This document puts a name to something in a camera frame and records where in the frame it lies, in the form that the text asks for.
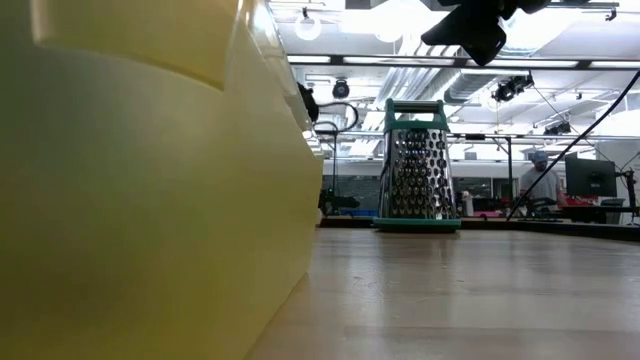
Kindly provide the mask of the round white pendant lamp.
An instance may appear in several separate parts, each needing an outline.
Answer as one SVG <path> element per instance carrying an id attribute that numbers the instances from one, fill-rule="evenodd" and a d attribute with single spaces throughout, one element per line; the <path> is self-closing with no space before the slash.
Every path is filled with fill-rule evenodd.
<path id="1" fill-rule="evenodd" d="M 313 41 L 321 34 L 321 20 L 317 16 L 300 15 L 294 23 L 294 31 L 298 38 Z"/>

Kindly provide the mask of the person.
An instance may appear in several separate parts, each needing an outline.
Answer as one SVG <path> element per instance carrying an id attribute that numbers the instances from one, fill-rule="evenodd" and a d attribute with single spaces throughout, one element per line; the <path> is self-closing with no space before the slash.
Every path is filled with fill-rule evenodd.
<path id="1" fill-rule="evenodd" d="M 531 158 L 532 167 L 527 170 L 519 179 L 520 194 L 523 195 L 528 189 L 530 199 L 548 198 L 556 202 L 557 206 L 565 206 L 563 188 L 559 175 L 550 170 L 546 174 L 548 167 L 548 155 L 545 151 L 536 151 Z"/>

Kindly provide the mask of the metal box grater teal trim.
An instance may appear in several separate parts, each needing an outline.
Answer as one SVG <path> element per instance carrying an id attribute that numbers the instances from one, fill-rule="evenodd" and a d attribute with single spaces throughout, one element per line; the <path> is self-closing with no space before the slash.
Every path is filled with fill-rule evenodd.
<path id="1" fill-rule="evenodd" d="M 385 232 L 454 233 L 461 227 L 441 101 L 389 99 L 374 226 Z"/>

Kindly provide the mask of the black computer monitor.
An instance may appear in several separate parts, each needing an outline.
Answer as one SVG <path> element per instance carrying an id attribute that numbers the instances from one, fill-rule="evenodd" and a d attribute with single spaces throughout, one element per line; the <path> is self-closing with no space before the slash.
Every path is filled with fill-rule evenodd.
<path id="1" fill-rule="evenodd" d="M 565 173 L 569 196 L 617 196 L 616 169 L 611 161 L 568 158 Z"/>

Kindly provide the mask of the black aluminium table frame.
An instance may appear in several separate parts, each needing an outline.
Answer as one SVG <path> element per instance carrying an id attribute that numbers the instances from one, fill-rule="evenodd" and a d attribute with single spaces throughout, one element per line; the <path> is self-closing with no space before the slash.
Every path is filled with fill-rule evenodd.
<path id="1" fill-rule="evenodd" d="M 328 217 L 320 221 L 319 228 L 375 229 L 373 218 Z M 514 221 L 493 218 L 487 221 L 480 218 L 463 218 L 461 230 L 469 231 L 521 231 L 553 235 L 586 237 L 612 241 L 640 243 L 640 226 Z"/>

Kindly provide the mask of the overhead light bar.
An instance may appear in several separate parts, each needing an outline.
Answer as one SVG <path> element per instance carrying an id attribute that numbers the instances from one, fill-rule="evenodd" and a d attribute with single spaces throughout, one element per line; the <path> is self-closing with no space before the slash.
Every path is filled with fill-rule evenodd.
<path id="1" fill-rule="evenodd" d="M 631 71 L 640 70 L 640 60 L 625 59 L 546 59 L 497 58 L 479 65 L 471 58 L 446 56 L 384 56 L 384 55 L 288 55 L 295 66 L 365 66 L 456 69 L 517 69 L 570 71 Z"/>

